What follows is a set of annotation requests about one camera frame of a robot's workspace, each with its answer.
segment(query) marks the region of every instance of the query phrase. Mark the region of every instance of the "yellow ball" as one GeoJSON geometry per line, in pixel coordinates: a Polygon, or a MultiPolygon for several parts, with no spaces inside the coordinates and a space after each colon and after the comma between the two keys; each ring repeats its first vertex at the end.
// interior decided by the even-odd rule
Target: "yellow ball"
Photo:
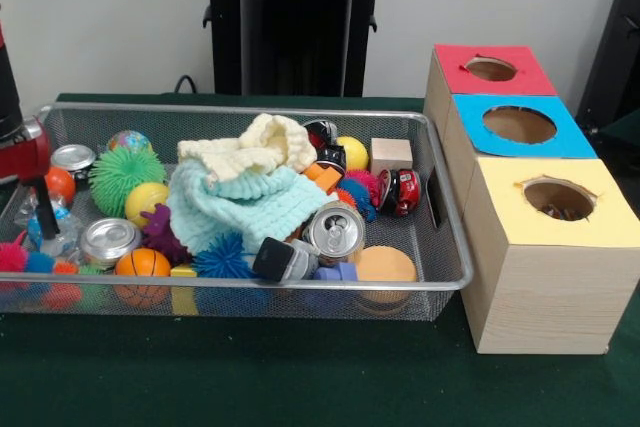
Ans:
{"type": "Polygon", "coordinates": [[[369,166],[367,148],[353,137],[338,137],[338,145],[347,153],[347,170],[366,170],[369,166]]]}
{"type": "Polygon", "coordinates": [[[164,204],[169,197],[169,187],[157,182],[145,182],[133,189],[127,197],[124,212],[127,219],[143,228],[149,222],[140,212],[154,213],[156,204],[164,204]]]}

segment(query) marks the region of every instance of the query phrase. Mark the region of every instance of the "red box lid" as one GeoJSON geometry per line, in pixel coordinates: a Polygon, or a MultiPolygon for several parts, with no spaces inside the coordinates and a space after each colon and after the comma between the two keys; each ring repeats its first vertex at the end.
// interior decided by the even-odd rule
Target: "red box lid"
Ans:
{"type": "Polygon", "coordinates": [[[452,94],[557,95],[526,46],[435,46],[452,94]]]}

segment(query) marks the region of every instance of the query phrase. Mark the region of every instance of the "round hole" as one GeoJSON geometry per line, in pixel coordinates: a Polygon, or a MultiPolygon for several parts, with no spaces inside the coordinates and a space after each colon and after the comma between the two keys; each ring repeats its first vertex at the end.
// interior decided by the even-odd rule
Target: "round hole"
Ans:
{"type": "Polygon", "coordinates": [[[482,120],[494,134],[523,144],[546,142],[558,131],[549,117],[526,107],[496,107],[485,113],[482,120]]]}
{"type": "Polygon", "coordinates": [[[574,222],[593,212],[593,202],[579,186],[561,180],[545,180],[529,184],[524,195],[540,212],[558,220],[574,222]]]}
{"type": "Polygon", "coordinates": [[[492,57],[474,57],[465,68],[476,77],[489,82],[506,82],[516,76],[516,68],[509,62],[492,57]]]}

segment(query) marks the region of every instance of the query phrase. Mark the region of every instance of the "soda can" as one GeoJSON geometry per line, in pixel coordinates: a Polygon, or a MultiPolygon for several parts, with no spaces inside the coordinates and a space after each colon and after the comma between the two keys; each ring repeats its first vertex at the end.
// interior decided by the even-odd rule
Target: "soda can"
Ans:
{"type": "Polygon", "coordinates": [[[302,126],[307,129],[309,142],[316,150],[334,145],[338,138],[338,127],[329,120],[315,119],[305,122],[302,126]]]}
{"type": "Polygon", "coordinates": [[[347,152],[341,145],[329,145],[318,151],[318,165],[333,167],[342,176],[347,172],[347,152]]]}
{"type": "Polygon", "coordinates": [[[344,202],[330,202],[316,212],[302,236],[320,251],[322,265],[355,262],[364,248],[364,220],[344,202]]]}
{"type": "Polygon", "coordinates": [[[378,177],[380,212],[405,217],[420,203],[422,189],[415,170],[383,170],[378,177]]]}
{"type": "Polygon", "coordinates": [[[96,154],[79,144],[63,145],[51,155],[51,165],[69,172],[77,181],[87,180],[96,154]]]}
{"type": "Polygon", "coordinates": [[[142,233],[124,219],[101,219],[91,224],[80,239],[85,260],[96,268],[109,270],[121,257],[142,245],[142,233]]]}

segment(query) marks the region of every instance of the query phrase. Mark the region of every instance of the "knitted washcloth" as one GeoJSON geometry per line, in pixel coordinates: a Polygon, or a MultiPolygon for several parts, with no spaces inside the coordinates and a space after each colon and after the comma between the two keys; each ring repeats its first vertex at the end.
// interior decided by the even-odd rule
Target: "knitted washcloth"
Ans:
{"type": "Polygon", "coordinates": [[[286,165],[302,172],[316,160],[307,130],[282,115],[260,114],[239,139],[183,140],[178,158],[200,160],[209,170],[207,180],[233,180],[246,170],[260,174],[286,165]]]}
{"type": "Polygon", "coordinates": [[[239,231],[247,252],[257,253],[267,237],[284,240],[323,205],[334,200],[289,167],[272,174],[248,170],[237,179],[209,185],[197,160],[178,165],[169,184],[171,229],[196,255],[220,234],[239,231]]]}

